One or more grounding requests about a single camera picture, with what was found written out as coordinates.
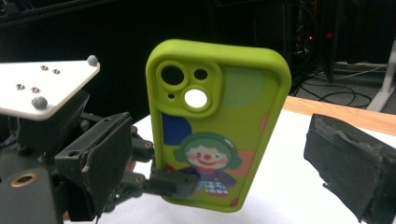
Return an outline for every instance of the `camera cutout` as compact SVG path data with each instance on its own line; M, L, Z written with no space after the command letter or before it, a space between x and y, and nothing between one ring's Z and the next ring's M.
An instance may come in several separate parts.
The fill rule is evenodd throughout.
M176 66L166 66L161 71L161 78L163 81L169 85L179 85L184 80L183 71Z
M207 104L207 95L204 91L191 89L184 94L184 100L188 106L200 109Z
M195 70L194 76L198 80L205 80L207 78L207 72L204 69Z

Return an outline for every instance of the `clown face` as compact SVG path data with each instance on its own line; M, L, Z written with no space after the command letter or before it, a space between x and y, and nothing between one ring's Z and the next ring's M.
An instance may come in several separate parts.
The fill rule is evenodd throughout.
M187 156L189 163L206 169L222 169L228 162L227 155L220 153L215 147L192 147Z

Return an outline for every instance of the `blue shape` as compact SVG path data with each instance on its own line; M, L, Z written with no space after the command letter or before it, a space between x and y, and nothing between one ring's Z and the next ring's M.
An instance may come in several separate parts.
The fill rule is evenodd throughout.
M191 133L191 126L186 119L163 114L163 142L166 145L178 146Z

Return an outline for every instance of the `black foam block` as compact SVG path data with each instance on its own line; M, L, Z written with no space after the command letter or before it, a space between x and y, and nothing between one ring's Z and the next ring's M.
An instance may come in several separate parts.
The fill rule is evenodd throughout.
M339 119L314 114L304 158L318 170L323 186L358 221L392 223L396 214L395 148Z

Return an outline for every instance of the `clown illustration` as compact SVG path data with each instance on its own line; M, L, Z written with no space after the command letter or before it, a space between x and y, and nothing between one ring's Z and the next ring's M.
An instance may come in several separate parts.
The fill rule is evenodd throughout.
M195 189L215 197L228 195L227 188L236 180L224 169L237 169L242 160L238 157L234 144L217 133L193 133L186 137L180 148L174 151L178 161L186 161L191 166L180 170L185 174L197 175L200 182Z

